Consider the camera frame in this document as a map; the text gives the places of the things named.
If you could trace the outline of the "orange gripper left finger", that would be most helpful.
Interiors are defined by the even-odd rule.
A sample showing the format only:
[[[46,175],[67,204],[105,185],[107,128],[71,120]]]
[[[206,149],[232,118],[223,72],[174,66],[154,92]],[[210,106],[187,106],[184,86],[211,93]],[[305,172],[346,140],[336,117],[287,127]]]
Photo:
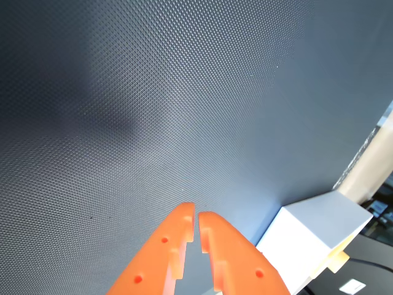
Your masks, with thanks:
[[[112,285],[109,294],[174,294],[182,279],[186,247],[193,242],[195,204],[185,202],[161,222],[126,269]]]

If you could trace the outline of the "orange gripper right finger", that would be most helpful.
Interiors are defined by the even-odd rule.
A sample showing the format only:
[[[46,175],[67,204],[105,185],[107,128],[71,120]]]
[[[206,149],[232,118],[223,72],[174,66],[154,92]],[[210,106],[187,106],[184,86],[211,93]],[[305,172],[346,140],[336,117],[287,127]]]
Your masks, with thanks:
[[[213,288],[222,294],[289,294],[278,271],[225,218],[198,215],[201,250],[209,254]]]

